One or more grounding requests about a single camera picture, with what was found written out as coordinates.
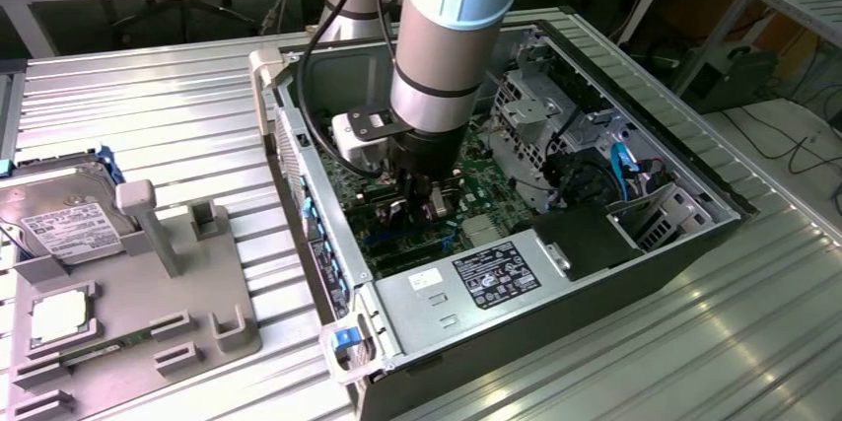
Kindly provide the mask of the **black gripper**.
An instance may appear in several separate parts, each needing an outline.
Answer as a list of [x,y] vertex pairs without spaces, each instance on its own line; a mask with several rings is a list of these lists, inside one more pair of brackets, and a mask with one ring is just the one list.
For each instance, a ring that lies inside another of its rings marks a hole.
[[445,132],[409,130],[389,137],[388,160],[399,184],[436,182],[452,175],[467,126]]

